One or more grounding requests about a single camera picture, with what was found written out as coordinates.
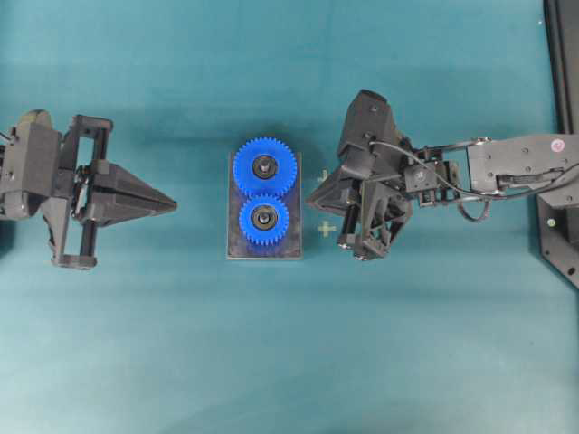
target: gear assembly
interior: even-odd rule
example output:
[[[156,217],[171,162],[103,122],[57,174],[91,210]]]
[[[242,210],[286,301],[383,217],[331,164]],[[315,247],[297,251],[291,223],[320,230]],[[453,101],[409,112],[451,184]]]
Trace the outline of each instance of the gear assembly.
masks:
[[[228,259],[301,258],[299,162],[273,137],[249,140],[231,155]]]
[[[1,134],[0,220],[24,220],[40,210],[49,228],[53,265],[92,269],[98,228],[177,207],[106,159],[112,129],[111,120],[77,115],[63,135],[52,128],[47,111],[34,110],[9,134]],[[82,137],[92,140],[92,159],[77,166]],[[82,227],[79,255],[65,254],[70,218]]]
[[[470,189],[460,186],[459,165],[444,158],[453,151],[466,151]],[[539,215],[548,216],[541,217],[548,221],[541,222],[542,252],[565,274],[575,270],[565,263],[576,252],[565,249],[579,246],[577,135],[484,137],[414,149],[396,128],[386,99],[361,90],[348,108],[337,156],[339,166],[308,203],[344,218],[337,244],[357,259],[386,256],[412,217],[412,201],[419,207],[457,205],[467,220],[481,222],[492,202],[537,194]],[[468,214],[466,202],[483,203],[481,215]]]

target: teal mat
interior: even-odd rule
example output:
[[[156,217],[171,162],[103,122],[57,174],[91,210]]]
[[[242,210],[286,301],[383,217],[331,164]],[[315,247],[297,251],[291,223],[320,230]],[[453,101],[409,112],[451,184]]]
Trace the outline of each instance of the teal mat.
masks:
[[[112,118],[109,158],[179,201],[50,265],[39,217],[0,236],[0,432],[575,433],[577,305],[533,201],[480,225],[416,210],[358,263],[307,209],[297,262],[225,260],[228,153],[331,170],[361,88],[415,146],[555,130],[540,0],[4,0],[0,123]]]

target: wire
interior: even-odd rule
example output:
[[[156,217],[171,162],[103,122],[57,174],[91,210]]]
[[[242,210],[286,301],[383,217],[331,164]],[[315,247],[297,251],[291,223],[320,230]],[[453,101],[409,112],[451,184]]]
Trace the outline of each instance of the wire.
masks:
[[[541,193],[545,193],[545,192],[548,192],[551,190],[555,190],[556,188],[560,188],[566,184],[569,184],[571,181],[573,181],[577,177],[577,175],[572,177],[571,179],[567,180],[563,184],[563,181],[565,180],[564,175],[568,174],[570,171],[572,171],[577,166],[579,166],[579,163],[571,165],[569,168],[565,169],[557,178],[553,179],[549,184],[544,185],[543,187],[537,188],[536,190],[526,190],[524,192],[514,193],[514,194],[493,194],[493,193],[484,194],[484,193],[475,193],[471,190],[464,190],[460,187],[457,187],[456,185],[451,184],[449,181],[446,180],[446,178],[439,175],[436,172],[436,170],[432,169],[429,165],[425,164],[419,157],[415,156],[412,152],[409,152],[405,149],[402,149],[396,145],[392,145],[390,143],[380,142],[380,141],[372,141],[369,143],[369,145],[370,146],[373,146],[373,145],[386,146],[390,149],[393,149],[396,152],[399,152],[400,154],[408,156],[416,164],[421,165],[426,170],[428,170],[433,175],[435,175],[436,178],[441,183],[446,185],[448,188],[454,190],[457,193],[464,194],[466,196],[478,197],[480,200],[485,201],[485,202],[488,202],[488,201],[506,201],[506,200],[511,200],[511,199],[518,199],[520,197],[526,197],[526,196],[530,196],[532,194],[541,194]]]
[[[457,203],[456,207],[459,209],[460,215],[471,223],[480,223],[488,219],[490,214],[490,201],[485,201],[485,207],[482,209],[479,217],[472,217],[464,208],[464,203]]]

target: gear teeth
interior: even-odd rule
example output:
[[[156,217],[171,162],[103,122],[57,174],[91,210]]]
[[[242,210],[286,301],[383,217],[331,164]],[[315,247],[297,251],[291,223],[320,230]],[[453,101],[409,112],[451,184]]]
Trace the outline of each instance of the gear teeth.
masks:
[[[271,206],[278,214],[276,225],[268,231],[253,226],[252,212],[261,205]],[[239,226],[245,238],[252,244],[270,246],[278,243],[285,236],[290,226],[290,212],[280,199],[268,194],[260,194],[247,201],[239,213]]]
[[[260,179],[252,170],[253,160],[262,155],[272,156],[278,163],[278,173],[267,180]],[[247,141],[235,154],[233,176],[238,188],[246,196],[283,196],[296,182],[298,163],[291,149],[282,141],[273,137],[256,137]]]

